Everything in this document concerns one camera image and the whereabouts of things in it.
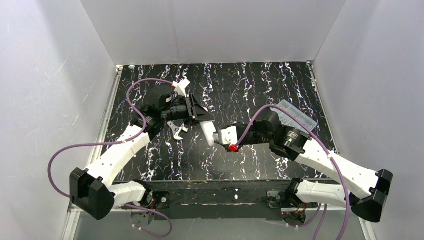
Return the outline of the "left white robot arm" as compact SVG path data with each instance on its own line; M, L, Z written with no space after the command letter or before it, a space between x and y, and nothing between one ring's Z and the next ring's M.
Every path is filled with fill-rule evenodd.
M85 169L75 168L70 174L70 201L96 220L105 218L114 207L152 202L152 188L144 181L115 184L114 180L167 123L183 120L200 124L209 143L215 143L215 118L193 94L173 96L171 90L155 90L139 110L143 116L132 118L120 137L123 143L111 146Z

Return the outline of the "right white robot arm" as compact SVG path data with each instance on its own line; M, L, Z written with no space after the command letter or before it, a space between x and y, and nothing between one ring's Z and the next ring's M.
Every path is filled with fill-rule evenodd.
M347 208L372 223L381 221L393 173L367 169L331 153L311 134L282 124L270 108L257 111L248 124L231 124L213 135L214 142L228 152L237 152L246 145L268 144L274 154L318 170L337 182L325 184L296 178L283 196L291 204L328 204Z

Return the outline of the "white remote control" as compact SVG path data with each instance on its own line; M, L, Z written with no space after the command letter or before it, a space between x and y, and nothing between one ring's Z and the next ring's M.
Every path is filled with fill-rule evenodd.
M200 122L200 126L208 146L214 147L216 145L216 142L219 140L219 135L217 133L214 122L202 121Z

